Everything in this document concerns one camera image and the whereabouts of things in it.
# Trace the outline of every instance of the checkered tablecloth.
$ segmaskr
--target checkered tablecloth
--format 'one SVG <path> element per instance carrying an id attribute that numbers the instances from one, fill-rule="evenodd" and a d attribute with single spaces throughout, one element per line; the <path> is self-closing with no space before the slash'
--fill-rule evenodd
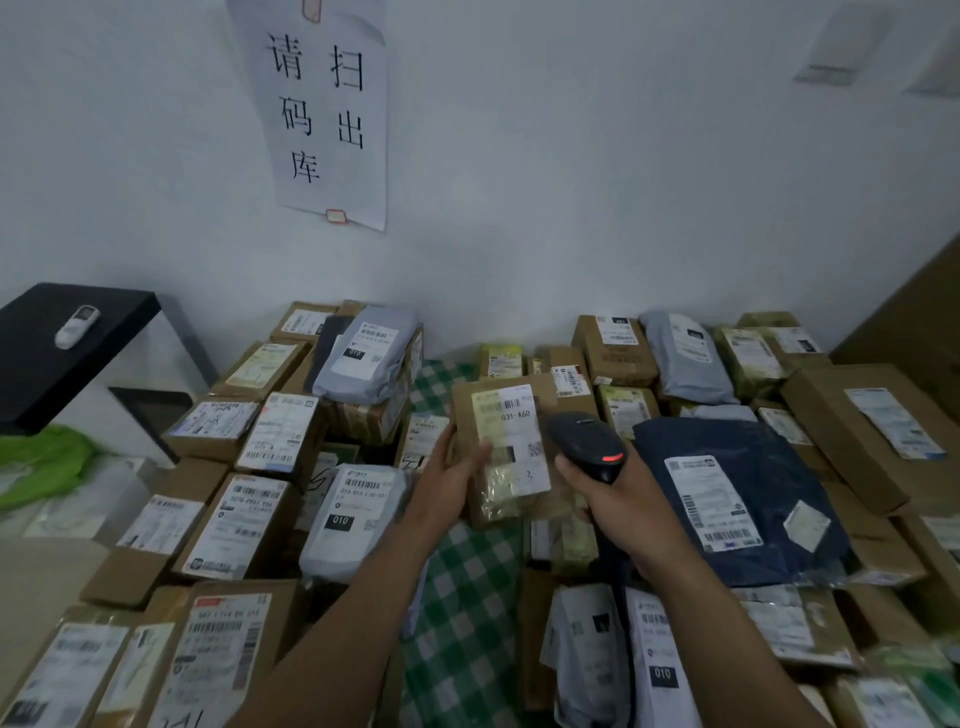
<path id="1" fill-rule="evenodd" d="M 413 407 L 449 415 L 451 385 L 474 379 L 472 365 L 425 362 Z M 524 724 L 514 709 L 519 569 L 519 525 L 450 529 L 430 559 L 417 632 L 404 645 L 401 726 Z"/>

